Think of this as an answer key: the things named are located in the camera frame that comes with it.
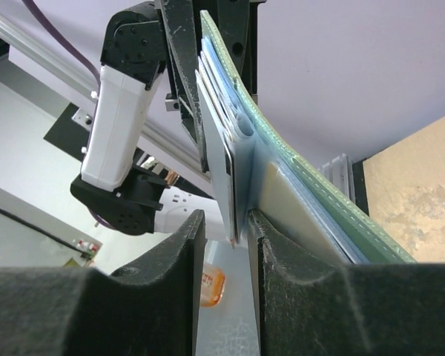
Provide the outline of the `green card holder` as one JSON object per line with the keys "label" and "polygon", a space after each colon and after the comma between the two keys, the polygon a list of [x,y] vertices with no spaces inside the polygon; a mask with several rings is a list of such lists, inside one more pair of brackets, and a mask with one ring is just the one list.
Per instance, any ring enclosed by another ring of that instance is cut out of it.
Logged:
{"label": "green card holder", "polygon": [[248,245],[248,213],[332,265],[410,263],[412,256],[270,125],[229,61],[219,33],[206,35],[195,72],[214,196],[232,243]]}

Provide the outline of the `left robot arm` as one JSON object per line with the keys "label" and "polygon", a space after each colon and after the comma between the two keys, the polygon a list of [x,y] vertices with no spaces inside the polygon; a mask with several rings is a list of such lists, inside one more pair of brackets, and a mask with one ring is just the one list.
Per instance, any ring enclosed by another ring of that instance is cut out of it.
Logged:
{"label": "left robot arm", "polygon": [[194,71],[201,12],[222,35],[251,95],[257,93],[257,1],[144,1],[115,13],[105,32],[99,99],[80,174],[70,191],[104,224],[127,235],[155,232],[164,181],[134,164],[134,151],[164,73],[182,124],[208,170]]}

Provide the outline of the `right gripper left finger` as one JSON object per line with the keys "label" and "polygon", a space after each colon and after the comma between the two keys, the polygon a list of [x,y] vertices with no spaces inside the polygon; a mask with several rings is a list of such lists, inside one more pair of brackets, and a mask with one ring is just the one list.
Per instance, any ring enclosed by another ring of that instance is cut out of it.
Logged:
{"label": "right gripper left finger", "polygon": [[0,355],[193,355],[205,215],[142,256],[96,268],[0,268]]}

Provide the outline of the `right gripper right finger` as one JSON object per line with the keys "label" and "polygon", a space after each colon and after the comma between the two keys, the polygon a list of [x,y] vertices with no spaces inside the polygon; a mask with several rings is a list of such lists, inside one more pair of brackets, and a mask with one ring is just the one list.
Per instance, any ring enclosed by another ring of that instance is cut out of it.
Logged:
{"label": "right gripper right finger", "polygon": [[445,263],[332,266],[248,214],[262,355],[445,355]]}

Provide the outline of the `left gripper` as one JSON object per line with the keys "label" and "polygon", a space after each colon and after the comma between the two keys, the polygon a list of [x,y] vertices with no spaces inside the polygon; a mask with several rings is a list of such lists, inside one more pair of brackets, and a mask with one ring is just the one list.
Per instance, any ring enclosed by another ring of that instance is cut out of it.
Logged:
{"label": "left gripper", "polygon": [[155,8],[165,31],[168,48],[169,108],[181,114],[182,125],[205,156],[204,129],[200,114],[195,70],[206,35],[201,15],[220,35],[229,61],[235,66],[245,89],[257,99],[258,1],[156,1]]}

